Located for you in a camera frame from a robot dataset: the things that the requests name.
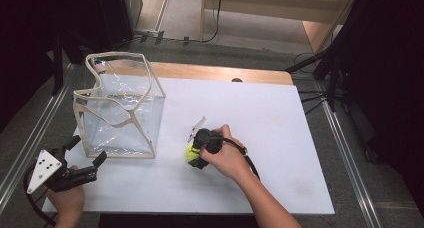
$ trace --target black cord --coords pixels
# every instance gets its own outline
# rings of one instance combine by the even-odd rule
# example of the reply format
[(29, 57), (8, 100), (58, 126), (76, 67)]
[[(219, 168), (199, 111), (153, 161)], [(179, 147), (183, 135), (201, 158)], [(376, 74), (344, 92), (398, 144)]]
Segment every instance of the black cord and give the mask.
[(314, 55), (314, 57), (315, 57), (315, 54), (314, 53), (311, 53), (311, 52), (305, 52), (305, 53), (300, 53), (300, 54), (298, 54), (294, 59), (293, 59), (293, 65), (296, 65), (296, 59), (299, 57), (299, 56), (301, 56), (301, 55)]
[(27, 193), (28, 190), (28, 179), (29, 179), (29, 175), (30, 173), (35, 169), (35, 165), (36, 163), (32, 164), (25, 172), (25, 176), (24, 176), (24, 192), (25, 195), (29, 201), (29, 203), (32, 206), (32, 209), (35, 211), (35, 213), (37, 213), (38, 216), (40, 216), (43, 220), (45, 220), (47, 223), (49, 223), (51, 226), (55, 226), (56, 222), (50, 218), (49, 216), (47, 216), (38, 206), (37, 204), (34, 202), (34, 199), (32, 198), (32, 196), (30, 194)]
[(308, 101), (315, 100), (317, 98), (322, 98), (323, 96), (324, 96), (324, 94), (320, 94), (320, 95), (317, 95), (317, 96), (314, 96), (314, 97), (302, 99), (302, 100), (300, 100), (300, 102), (305, 103), (305, 102), (308, 102)]
[[(164, 41), (177, 41), (177, 42), (192, 42), (192, 43), (201, 43), (201, 44), (208, 43), (208, 42), (212, 41), (216, 37), (216, 35), (218, 34), (218, 30), (219, 30), (219, 13), (221, 11), (221, 3), (222, 3), (222, 0), (219, 0), (218, 10), (217, 10), (217, 15), (216, 15), (216, 22), (215, 22), (216, 29), (215, 29), (214, 35), (209, 40), (205, 40), (205, 41), (200, 41), (200, 40), (181, 40), (181, 39), (163, 38), (163, 37), (159, 38), (159, 37), (155, 37), (153, 35), (147, 35), (147, 38), (158, 39), (158, 40), (161, 40), (161, 41), (164, 40)], [(130, 43), (130, 42), (133, 42), (135, 40), (141, 39), (142, 37), (144, 37), (144, 36), (136, 37), (136, 38), (134, 38), (132, 40), (125, 41), (123, 43), (120, 43), (118, 46), (119, 47), (122, 47), (123, 45), (125, 45), (127, 43)]]
[(315, 108), (317, 108), (319, 105), (321, 105), (321, 103), (322, 102), (324, 102), (325, 101), (325, 99), (324, 100), (322, 100), (322, 101), (320, 101), (318, 104), (316, 104), (314, 107), (312, 107), (311, 109), (309, 109), (309, 110), (307, 110), (307, 111), (305, 111), (305, 115), (307, 115), (307, 114), (309, 114), (309, 113), (311, 113), (313, 110), (315, 110)]
[(218, 30), (219, 24), (218, 24), (217, 20), (215, 19), (215, 9), (212, 10), (212, 18), (213, 18), (213, 23), (216, 26), (216, 30)]
[(48, 191), (49, 189), (48, 188), (46, 188), (46, 190), (43, 192), (43, 194), (41, 194), (40, 195), (40, 197), (38, 197), (36, 200), (35, 200), (35, 203), (37, 203), (37, 202), (39, 202), (45, 195), (46, 195), (46, 193), (47, 193), (47, 191)]
[[(57, 216), (57, 213), (54, 213), (52, 216), (50, 216), (50, 219), (53, 220), (56, 216)], [(50, 225), (49, 223), (45, 223), (44, 226), (43, 226), (43, 228), (46, 228), (49, 225)]]
[(317, 94), (325, 94), (327, 91), (297, 91), (298, 93), (317, 93)]
[(253, 174), (255, 174), (256, 177), (258, 177), (259, 180), (261, 180), (261, 178), (259, 177), (259, 173), (256, 170), (255, 165), (253, 164), (253, 161), (250, 159), (249, 156), (246, 155), (246, 148), (245, 147), (241, 147), (236, 142), (234, 142), (233, 140), (225, 138), (225, 137), (211, 137), (209, 140), (223, 140), (223, 141), (226, 141), (226, 142), (234, 145), (234, 147), (236, 147), (240, 151), (240, 153), (244, 156), (244, 159), (246, 160), (247, 164), (249, 164), (250, 169), (252, 169)]

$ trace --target metal rail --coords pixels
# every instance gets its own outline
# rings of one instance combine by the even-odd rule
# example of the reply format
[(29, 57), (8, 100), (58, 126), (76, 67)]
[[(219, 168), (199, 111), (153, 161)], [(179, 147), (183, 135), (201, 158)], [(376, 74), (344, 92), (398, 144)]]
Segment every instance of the metal rail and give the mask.
[[(322, 84), (317, 83), (317, 86), (319, 90), (324, 90), (324, 86)], [(358, 199), (359, 206), (361, 207), (362, 213), (364, 215), (365, 222), (370, 228), (380, 228), (382, 227), (380, 219), (378, 218), (374, 204), (367, 191), (367, 188), (365, 187), (358, 167), (356, 166), (355, 160), (345, 139), (339, 120), (337, 119), (337, 114), (336, 112), (331, 111), (331, 108), (326, 101), (323, 102), (323, 107), (328, 119), (328, 123), (330, 124), (331, 130), (333, 131), (340, 154), (342, 156), (343, 163), (346, 167), (346, 171), (352, 183), (353, 190), (355, 191), (356, 198)]]
[(69, 80), (74, 75), (74, 70), (74, 65), (72, 64), (69, 64), (66, 67), (64, 72), (65, 82), (63, 87), (59, 90), (56, 96), (52, 96), (50, 98), (46, 108), (43, 111), (43, 114), (29, 135), (18, 156), (16, 157), (15, 162), (9, 169), (6, 177), (2, 181), (0, 185), (0, 215), (3, 213), (3, 210), (5, 209), (13, 191), (16, 188), (16, 185), (24, 174), (26, 167), (32, 160), (41, 138), (43, 137), (48, 126), (50, 125), (51, 120), (56, 114), (56, 111), (69, 88)]

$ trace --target yellow tennis ball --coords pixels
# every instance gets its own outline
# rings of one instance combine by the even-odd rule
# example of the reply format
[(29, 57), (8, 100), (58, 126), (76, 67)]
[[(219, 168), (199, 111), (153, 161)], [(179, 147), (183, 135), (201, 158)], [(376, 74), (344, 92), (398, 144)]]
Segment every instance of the yellow tennis ball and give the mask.
[(186, 149), (187, 162), (197, 159), (200, 156), (199, 150), (193, 149), (193, 144), (188, 144)]

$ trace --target clear plastic box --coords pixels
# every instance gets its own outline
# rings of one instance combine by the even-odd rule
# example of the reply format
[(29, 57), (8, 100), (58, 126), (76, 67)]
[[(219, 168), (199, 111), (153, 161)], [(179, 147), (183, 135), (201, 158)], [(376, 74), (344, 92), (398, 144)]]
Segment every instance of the clear plastic box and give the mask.
[(142, 54), (86, 57), (93, 88), (74, 91), (73, 108), (88, 157), (155, 158), (165, 92)]

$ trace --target wrist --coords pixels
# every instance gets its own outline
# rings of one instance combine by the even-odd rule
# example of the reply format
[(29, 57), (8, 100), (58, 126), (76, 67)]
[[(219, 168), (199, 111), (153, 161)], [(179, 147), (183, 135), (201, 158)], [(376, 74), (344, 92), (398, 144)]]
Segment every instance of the wrist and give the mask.
[(239, 185), (243, 185), (244, 183), (251, 181), (252, 179), (257, 179), (256, 175), (250, 169), (242, 169), (237, 175), (233, 177), (233, 180)]

